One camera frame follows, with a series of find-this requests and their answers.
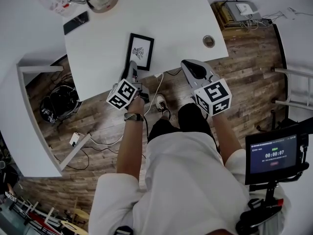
white sneaker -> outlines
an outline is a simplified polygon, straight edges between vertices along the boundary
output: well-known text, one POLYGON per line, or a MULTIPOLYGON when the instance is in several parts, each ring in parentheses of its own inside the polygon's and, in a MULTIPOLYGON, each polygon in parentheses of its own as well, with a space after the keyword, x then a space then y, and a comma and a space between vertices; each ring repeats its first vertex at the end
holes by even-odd
POLYGON ((159 112, 162 112, 162 116, 166 116, 168 119, 171 118, 171 112, 168 109, 165 97, 162 94, 156 95, 156 107, 159 112))

black shorts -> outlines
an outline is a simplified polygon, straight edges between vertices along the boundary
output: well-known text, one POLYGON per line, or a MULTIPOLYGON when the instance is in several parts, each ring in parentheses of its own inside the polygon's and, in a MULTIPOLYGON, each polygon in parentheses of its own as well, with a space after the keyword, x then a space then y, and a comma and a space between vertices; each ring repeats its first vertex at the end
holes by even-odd
POLYGON ((214 140, 208 122, 203 117, 200 108, 194 103, 181 107, 178 111, 178 123, 180 129, 172 126, 170 121, 164 119, 158 120, 150 132, 148 143, 158 136, 173 132, 203 132, 211 136, 214 140))

white shirt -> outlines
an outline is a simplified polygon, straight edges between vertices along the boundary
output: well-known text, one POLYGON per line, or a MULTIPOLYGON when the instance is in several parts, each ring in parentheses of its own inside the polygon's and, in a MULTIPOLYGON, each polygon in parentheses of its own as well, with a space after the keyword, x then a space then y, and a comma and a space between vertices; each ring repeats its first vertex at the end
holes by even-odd
MULTIPOLYGON (((265 198, 265 190, 249 193, 245 186, 246 151, 233 153, 227 163, 213 139, 199 132, 159 136, 147 145, 145 182, 127 174, 99 178, 89 220, 90 235, 113 235, 129 226, 135 235, 206 235, 218 229, 237 234, 240 215, 251 198, 265 198)), ((286 207, 259 227, 260 234, 279 234, 286 207)))

timer display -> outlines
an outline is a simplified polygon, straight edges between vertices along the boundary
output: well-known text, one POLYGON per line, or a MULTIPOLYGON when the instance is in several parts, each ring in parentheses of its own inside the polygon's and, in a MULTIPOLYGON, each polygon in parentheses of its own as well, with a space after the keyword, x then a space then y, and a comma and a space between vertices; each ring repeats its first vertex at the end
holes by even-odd
POLYGON ((250 146, 250 173, 284 169, 296 164, 296 135, 250 146))

watch strap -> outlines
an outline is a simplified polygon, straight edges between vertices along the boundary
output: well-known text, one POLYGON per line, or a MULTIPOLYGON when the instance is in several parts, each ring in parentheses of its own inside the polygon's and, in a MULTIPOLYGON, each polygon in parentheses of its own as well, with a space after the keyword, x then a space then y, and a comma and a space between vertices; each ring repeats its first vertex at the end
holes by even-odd
POLYGON ((134 120, 134 121, 143 121, 143 115, 137 113, 125 113, 124 121, 134 120))

